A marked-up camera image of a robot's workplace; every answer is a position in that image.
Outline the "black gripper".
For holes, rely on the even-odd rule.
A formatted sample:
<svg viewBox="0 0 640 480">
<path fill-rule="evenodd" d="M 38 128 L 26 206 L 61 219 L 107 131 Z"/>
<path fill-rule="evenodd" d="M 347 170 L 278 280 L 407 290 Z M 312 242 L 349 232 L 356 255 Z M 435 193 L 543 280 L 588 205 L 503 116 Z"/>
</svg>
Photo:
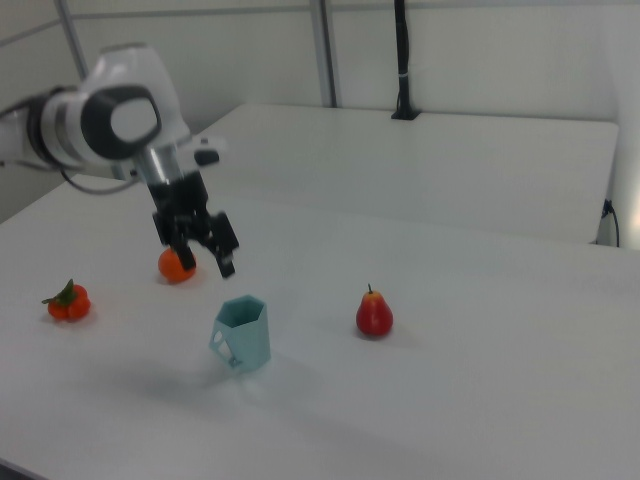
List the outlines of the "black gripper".
<svg viewBox="0 0 640 480">
<path fill-rule="evenodd" d="M 192 270 L 195 257 L 188 239 L 179 225 L 194 224 L 194 239 L 216 259 L 220 275 L 227 279 L 235 274 L 234 251 L 239 242 L 227 214 L 208 213 L 208 193 L 199 171 L 164 184 L 148 186 L 156 207 L 153 221 L 161 243 L 168 246 L 178 257 L 181 267 Z"/>
</svg>

